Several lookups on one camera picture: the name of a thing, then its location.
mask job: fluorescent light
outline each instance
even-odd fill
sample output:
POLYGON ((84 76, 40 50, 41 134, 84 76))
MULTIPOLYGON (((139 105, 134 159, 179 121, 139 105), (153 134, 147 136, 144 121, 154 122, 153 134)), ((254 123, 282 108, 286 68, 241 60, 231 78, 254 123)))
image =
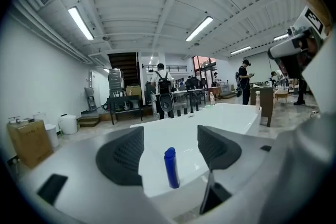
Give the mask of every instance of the fluorescent light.
POLYGON ((79 27, 79 29, 83 32, 83 34, 86 36, 86 38, 88 40, 93 40, 94 37, 91 34, 91 32, 89 31, 88 27, 86 26, 86 24, 84 23, 82 17, 80 16, 78 10, 76 7, 73 7, 71 9, 68 10, 68 12, 70 13, 70 15, 72 16, 72 18, 74 19, 75 23, 77 24, 77 26, 79 27))
POLYGON ((237 53, 239 53, 239 52, 241 52, 241 51, 243 51, 243 50, 248 50, 250 47, 251 47, 251 46, 247 46, 247 47, 245 47, 245 48, 243 48, 243 49, 233 51, 233 52, 231 52, 231 54, 237 54, 237 53))
POLYGON ((192 33, 186 38, 185 41, 191 41, 194 37, 198 35, 199 32, 201 32, 212 21, 213 19, 210 16, 206 17, 204 21, 201 22, 201 24, 197 26, 197 28, 194 31, 192 31, 192 33))
POLYGON ((277 41, 277 40, 279 40, 279 39, 283 39, 283 38, 287 38, 287 37, 288 37, 288 34, 283 34, 283 35, 281 35, 281 36, 275 37, 275 38, 274 38, 274 41, 277 41))

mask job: white tub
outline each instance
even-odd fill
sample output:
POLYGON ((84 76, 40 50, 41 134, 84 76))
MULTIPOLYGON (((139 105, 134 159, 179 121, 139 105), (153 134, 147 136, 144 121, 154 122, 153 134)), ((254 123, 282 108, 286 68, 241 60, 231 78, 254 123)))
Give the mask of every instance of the white tub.
POLYGON ((197 126, 205 125, 246 135, 257 135, 261 108, 239 104, 216 104, 174 119, 164 119, 131 127, 144 127, 145 150, 140 159, 145 194, 166 216, 177 217, 200 205, 207 183, 208 167, 197 147, 197 126), (164 152, 176 149, 180 187, 168 184, 164 152))

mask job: black backpack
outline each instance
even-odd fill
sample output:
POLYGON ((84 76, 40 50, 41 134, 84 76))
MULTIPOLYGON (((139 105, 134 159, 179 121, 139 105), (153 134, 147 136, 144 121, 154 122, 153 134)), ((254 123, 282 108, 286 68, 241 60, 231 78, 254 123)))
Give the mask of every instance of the black backpack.
POLYGON ((170 86, 171 82, 167 78, 168 72, 166 72, 166 76, 164 78, 161 77, 159 72, 155 72, 160 78, 159 78, 159 87, 160 87, 160 94, 162 93, 169 93, 170 92, 170 86))

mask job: blue spray bottle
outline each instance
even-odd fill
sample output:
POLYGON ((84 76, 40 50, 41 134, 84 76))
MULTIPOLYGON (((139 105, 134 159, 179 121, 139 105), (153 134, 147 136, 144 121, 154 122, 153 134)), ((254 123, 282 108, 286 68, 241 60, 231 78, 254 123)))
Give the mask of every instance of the blue spray bottle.
POLYGON ((176 151, 173 147, 168 148, 164 153, 164 163, 166 165, 169 185, 171 188, 178 188, 180 186, 180 179, 177 173, 176 151))

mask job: staircase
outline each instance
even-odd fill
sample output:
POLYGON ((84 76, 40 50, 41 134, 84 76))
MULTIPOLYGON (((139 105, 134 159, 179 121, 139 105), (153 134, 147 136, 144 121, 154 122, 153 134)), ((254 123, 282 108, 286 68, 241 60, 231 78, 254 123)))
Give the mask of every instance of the staircase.
POLYGON ((139 84, 137 53, 109 54, 112 68, 119 68, 124 74, 125 87, 131 84, 139 84))
POLYGON ((91 116, 91 117, 81 117, 78 119, 80 127, 95 127, 99 122, 99 115, 98 116, 91 116))

